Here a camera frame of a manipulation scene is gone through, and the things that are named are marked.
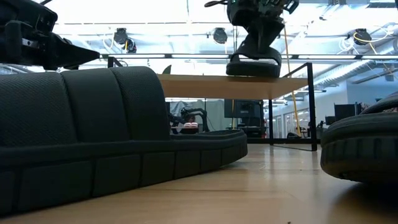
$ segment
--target fluorescent light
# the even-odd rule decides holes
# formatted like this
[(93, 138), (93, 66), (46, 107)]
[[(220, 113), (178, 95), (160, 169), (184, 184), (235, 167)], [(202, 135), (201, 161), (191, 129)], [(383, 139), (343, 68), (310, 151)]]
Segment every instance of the fluorescent light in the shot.
[(394, 3), (394, 0), (370, 0), (370, 3)]
[(398, 55), (363, 55), (362, 59), (398, 59)]
[(228, 58), (228, 55), (216, 55), (216, 54), (210, 54), (210, 55), (193, 55), (193, 54), (173, 54), (172, 58)]
[(272, 100), (273, 103), (286, 103), (287, 100)]
[[(308, 90), (295, 90), (294, 91), (294, 93), (308, 93), (309, 91)], [(322, 90), (314, 90), (313, 91), (314, 93), (323, 93), (323, 92), (325, 92), (325, 91), (322, 91)]]
[(114, 58), (165, 58), (164, 54), (113, 54), (108, 56)]
[(198, 101), (198, 100), (205, 101), (204, 98), (173, 98), (173, 97), (166, 98), (165, 100), (166, 100), (166, 102), (178, 102), (178, 101), (182, 101), (182, 102), (196, 102), (196, 101)]
[(301, 59), (354, 59), (355, 55), (299, 55)]

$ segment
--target ceiling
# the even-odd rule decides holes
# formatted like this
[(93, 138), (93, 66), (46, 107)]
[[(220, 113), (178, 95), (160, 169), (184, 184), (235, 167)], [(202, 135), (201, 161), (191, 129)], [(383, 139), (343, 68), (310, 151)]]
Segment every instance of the ceiling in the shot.
[[(53, 30), (55, 33), (75, 45), (102, 54), (122, 53), (122, 46), (112, 43), (113, 32), (122, 27), (127, 29), (129, 37), (135, 41), (138, 54), (231, 54), (234, 52), (234, 41), (239, 45), (247, 32), (241, 27), (234, 29), (228, 21), (224, 6), (204, 8), (207, 1), (209, 0), (53, 0), (46, 6), (58, 14), (58, 22)], [(392, 4), (385, 7), (380, 1)], [(353, 44), (352, 40), (344, 42), (347, 34), (357, 28), (368, 30), (373, 40), (376, 40), (373, 42), (376, 49), (382, 49), (397, 38), (398, 13), (393, 7), (394, 0), (346, 0), (347, 4), (344, 5), (329, 5), (329, 0), (300, 2), (293, 14), (283, 15), (289, 54), (374, 54), (369, 44), (359, 46)], [(212, 39), (211, 33), (216, 27), (225, 28), (228, 34), (226, 44), (217, 44)], [(281, 37), (271, 45), (282, 54), (286, 54), (284, 37), (282, 31)], [(123, 61), (129, 66), (150, 66), (157, 73), (172, 64), (172, 73), (197, 75), (225, 75), (225, 65), (228, 63), (227, 60), (212, 59), (150, 58)], [(293, 70), (304, 62), (292, 62), (290, 69)], [(106, 64), (105, 60), (97, 60), (81, 66), (81, 69), (105, 67)], [(347, 62), (314, 63), (314, 74), (320, 76), (341, 64)], [(355, 81), (360, 77), (374, 75), (374, 72), (382, 72), (383, 67), (378, 64), (371, 69), (358, 71), (349, 80)], [(282, 64), (281, 74), (288, 72), (287, 64)], [(396, 82), (375, 78), (368, 85), (395, 85)]]

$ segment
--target wooden table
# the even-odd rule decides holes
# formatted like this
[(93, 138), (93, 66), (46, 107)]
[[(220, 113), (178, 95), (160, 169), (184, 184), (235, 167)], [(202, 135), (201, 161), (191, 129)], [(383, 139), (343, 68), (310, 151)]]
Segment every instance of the wooden table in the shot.
[(306, 78), (158, 75), (165, 97), (275, 99), (308, 85)]

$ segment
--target wire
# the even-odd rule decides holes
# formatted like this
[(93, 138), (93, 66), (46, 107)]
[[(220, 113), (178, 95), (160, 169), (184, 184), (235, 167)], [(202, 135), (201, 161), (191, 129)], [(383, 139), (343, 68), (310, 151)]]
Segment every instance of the wire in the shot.
[(209, 124), (210, 124), (211, 128), (213, 128), (213, 130), (214, 130), (214, 131), (216, 131), (216, 129), (213, 127), (213, 124), (211, 123), (211, 121), (210, 121), (210, 118), (209, 118), (209, 117), (207, 117), (207, 120), (209, 121)]
[(108, 45), (105, 43), (105, 38), (102, 38), (102, 43), (104, 44), (104, 47), (106, 47), (107, 49), (111, 49), (111, 48), (113, 47), (114, 36), (115, 36), (115, 33), (113, 33), (113, 35), (112, 35), (112, 43), (111, 43), (111, 46), (108, 46)]
[(205, 4), (205, 7), (211, 7), (211, 6), (215, 6), (215, 5), (218, 5), (218, 4), (227, 5), (228, 4), (228, 0), (210, 1), (210, 2)]
[(45, 4), (49, 3), (50, 1), (52, 1), (52, 0), (44, 0), (44, 1), (40, 2), (40, 4), (42, 6), (44, 6)]
[(341, 52), (338, 52), (337, 54), (341, 54), (343, 52), (347, 52), (347, 51), (351, 50), (354, 47), (354, 42), (348, 41), (348, 43), (347, 43), (347, 39), (341, 39), (339, 41), (338, 46), (341, 49)]
[(361, 42), (365, 42), (365, 43), (375, 43), (375, 42), (377, 42), (377, 41), (384, 40), (385, 38), (387, 38), (387, 37), (390, 35), (390, 34), (388, 33), (388, 31), (386, 31), (386, 30), (384, 30), (384, 29), (382, 29), (382, 30), (386, 32), (386, 35), (385, 35), (384, 37), (377, 38), (376, 40), (363, 40), (363, 39), (360, 39), (360, 38), (358, 38), (358, 37), (356, 36), (356, 35), (358, 34), (357, 32), (354, 33), (353, 37), (354, 37), (355, 39), (361, 41)]
[[(373, 47), (373, 44), (372, 44), (372, 43), (369, 43), (369, 45), (371, 46), (371, 48), (372, 48), (374, 54), (378, 55), (378, 52), (377, 52), (376, 49)], [(395, 78), (396, 80), (398, 80), (398, 78), (393, 74), (393, 72), (390, 70), (390, 68), (388, 68), (387, 65), (386, 65), (384, 62), (383, 62), (382, 64), (384, 65), (384, 68), (390, 73), (390, 75), (394, 76), (394, 78)]]
[[(285, 34), (285, 48), (286, 48), (286, 58), (287, 58), (287, 70), (290, 73), (290, 60), (289, 60), (289, 45), (287, 44), (287, 32), (286, 32), (286, 22), (284, 20), (284, 34)], [(297, 125), (297, 134), (301, 136), (301, 130), (299, 125), (299, 116), (297, 114), (297, 104), (296, 104), (296, 96), (294, 95), (294, 91), (292, 91), (292, 98), (293, 98), (293, 106), (294, 106), (294, 116), (296, 118), (296, 125)]]

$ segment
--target black metal post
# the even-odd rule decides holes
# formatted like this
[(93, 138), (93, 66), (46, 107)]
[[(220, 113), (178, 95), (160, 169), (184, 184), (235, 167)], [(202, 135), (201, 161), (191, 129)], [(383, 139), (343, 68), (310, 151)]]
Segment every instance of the black metal post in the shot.
[(274, 115), (272, 114), (272, 100), (268, 100), (268, 115), (269, 115), (269, 144), (271, 146), (274, 145), (274, 123), (272, 122), (272, 118)]
[(119, 62), (117, 58), (113, 58), (113, 62), (118, 66), (118, 67), (123, 67), (123, 65)]
[(108, 68), (114, 67), (114, 57), (108, 57)]
[(264, 127), (264, 100), (260, 100), (260, 131), (261, 131), (261, 138), (266, 133), (266, 127)]
[(307, 63), (308, 100), (310, 106), (311, 151), (318, 149), (317, 144), (317, 118), (315, 116), (315, 94), (313, 87), (312, 63)]

